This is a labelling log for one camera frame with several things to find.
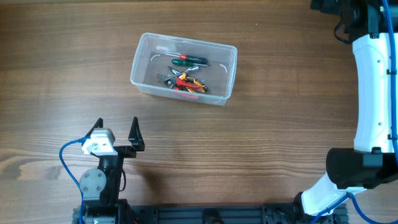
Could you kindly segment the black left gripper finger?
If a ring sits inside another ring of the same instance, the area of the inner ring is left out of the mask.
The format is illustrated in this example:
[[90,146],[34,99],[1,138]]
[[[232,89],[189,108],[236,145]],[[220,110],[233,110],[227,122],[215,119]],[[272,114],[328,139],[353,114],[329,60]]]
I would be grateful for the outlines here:
[[129,136],[128,136],[128,141],[131,143],[131,146],[136,150],[136,151],[144,151],[145,150],[145,143],[139,128],[139,122],[138,118],[135,116],[133,118]]
[[85,137],[90,137],[92,132],[96,129],[96,128],[103,128],[103,119],[102,118],[98,118],[96,123],[93,125],[93,127],[87,132],[87,134],[85,135]]

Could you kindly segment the red handled pruning snips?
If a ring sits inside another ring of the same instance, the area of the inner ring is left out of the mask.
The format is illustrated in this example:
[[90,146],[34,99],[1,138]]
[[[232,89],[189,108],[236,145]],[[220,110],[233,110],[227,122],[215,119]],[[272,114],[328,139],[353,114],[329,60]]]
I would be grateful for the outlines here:
[[192,100],[197,100],[199,98],[199,96],[191,95],[190,93],[194,93],[195,90],[201,89],[200,85],[187,82],[179,77],[167,77],[161,74],[158,74],[157,78],[159,79],[159,83],[163,83],[172,90],[177,90],[178,95],[184,98]]

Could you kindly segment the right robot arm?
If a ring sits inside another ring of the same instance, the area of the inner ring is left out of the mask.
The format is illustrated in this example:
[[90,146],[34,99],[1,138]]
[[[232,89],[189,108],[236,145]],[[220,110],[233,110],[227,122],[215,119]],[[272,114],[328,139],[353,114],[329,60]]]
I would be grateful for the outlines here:
[[332,148],[326,173],[293,203],[292,221],[316,223],[347,199],[397,180],[397,1],[313,0],[339,16],[358,72],[358,125],[351,149]]

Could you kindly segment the orange black needle nose pliers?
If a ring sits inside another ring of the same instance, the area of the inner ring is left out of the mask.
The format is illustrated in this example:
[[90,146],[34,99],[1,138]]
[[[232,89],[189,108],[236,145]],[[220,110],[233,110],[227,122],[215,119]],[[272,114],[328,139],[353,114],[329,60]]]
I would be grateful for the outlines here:
[[198,90],[200,90],[203,93],[206,93],[208,91],[208,87],[203,82],[199,81],[196,78],[191,77],[188,73],[184,73],[183,75],[179,76],[179,78],[181,78],[187,82],[200,85],[201,89],[198,89]]

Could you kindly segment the green handled screwdriver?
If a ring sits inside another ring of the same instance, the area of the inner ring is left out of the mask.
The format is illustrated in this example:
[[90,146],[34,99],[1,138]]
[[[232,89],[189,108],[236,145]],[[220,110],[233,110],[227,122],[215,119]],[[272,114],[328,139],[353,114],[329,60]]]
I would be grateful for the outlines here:
[[189,62],[186,60],[182,60],[182,59],[172,59],[172,64],[176,65],[176,66],[182,66],[182,67],[192,67],[192,66],[206,66],[207,64],[200,64],[200,63],[194,63],[194,62]]

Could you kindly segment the clear plastic storage container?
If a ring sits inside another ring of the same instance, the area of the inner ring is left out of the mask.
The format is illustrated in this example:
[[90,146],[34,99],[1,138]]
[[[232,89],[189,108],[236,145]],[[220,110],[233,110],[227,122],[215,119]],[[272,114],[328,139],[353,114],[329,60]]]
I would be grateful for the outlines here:
[[[173,75],[168,67],[179,72],[188,68],[172,64],[172,59],[175,57],[164,55],[164,52],[206,58],[207,67],[199,66],[198,71],[188,74],[203,82],[208,91],[203,93],[195,90],[190,94],[199,98],[192,100],[178,95],[177,90],[159,83],[158,74]],[[237,59],[238,50],[232,45],[145,33],[141,36],[136,49],[130,80],[142,93],[223,106],[232,93]]]

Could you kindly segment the black red handled screwdriver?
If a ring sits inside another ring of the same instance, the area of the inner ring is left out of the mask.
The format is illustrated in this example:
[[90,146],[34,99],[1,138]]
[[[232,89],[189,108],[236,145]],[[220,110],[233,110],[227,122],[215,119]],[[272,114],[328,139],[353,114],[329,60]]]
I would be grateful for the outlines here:
[[194,63],[200,63],[200,64],[207,64],[208,65],[208,60],[203,57],[196,57],[196,56],[191,56],[191,55],[182,55],[182,54],[170,54],[170,53],[165,53],[164,55],[169,55],[175,57],[175,59],[182,59],[186,60],[189,62],[194,62]]

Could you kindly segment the silver flex socket wrench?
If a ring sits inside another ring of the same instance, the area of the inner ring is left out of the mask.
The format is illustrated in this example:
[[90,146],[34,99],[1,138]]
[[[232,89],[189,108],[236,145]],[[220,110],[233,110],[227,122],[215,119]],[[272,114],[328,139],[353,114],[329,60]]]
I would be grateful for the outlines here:
[[161,75],[158,74],[157,77],[160,79],[160,81],[164,82],[164,83],[168,83],[170,82],[173,78],[177,78],[181,75],[183,75],[184,73],[190,73],[190,72],[196,72],[199,70],[199,66],[193,66],[193,67],[188,67],[185,71],[183,72],[179,72],[176,69],[172,68],[172,67],[168,67],[168,69],[173,73],[173,75],[170,76],[166,76],[166,75]]

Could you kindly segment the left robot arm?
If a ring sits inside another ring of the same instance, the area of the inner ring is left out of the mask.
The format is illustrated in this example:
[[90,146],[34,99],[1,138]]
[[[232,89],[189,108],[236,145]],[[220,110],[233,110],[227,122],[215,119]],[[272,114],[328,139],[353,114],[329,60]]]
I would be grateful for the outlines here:
[[81,140],[82,151],[98,158],[98,166],[87,170],[78,181],[82,204],[75,223],[139,223],[139,218],[119,193],[126,188],[124,160],[145,150],[138,119],[132,120],[127,146],[115,146],[111,129],[99,118]]

